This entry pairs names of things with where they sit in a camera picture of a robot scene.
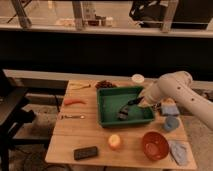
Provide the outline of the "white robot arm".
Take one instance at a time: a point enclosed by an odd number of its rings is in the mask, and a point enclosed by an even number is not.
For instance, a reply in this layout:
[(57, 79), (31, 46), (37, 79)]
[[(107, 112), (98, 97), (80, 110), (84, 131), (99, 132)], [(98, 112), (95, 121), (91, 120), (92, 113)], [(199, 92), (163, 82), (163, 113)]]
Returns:
[(172, 98), (213, 130), (213, 102), (193, 91), (192, 82), (192, 76), (186, 71), (164, 74), (140, 93), (138, 106), (151, 107), (165, 98)]

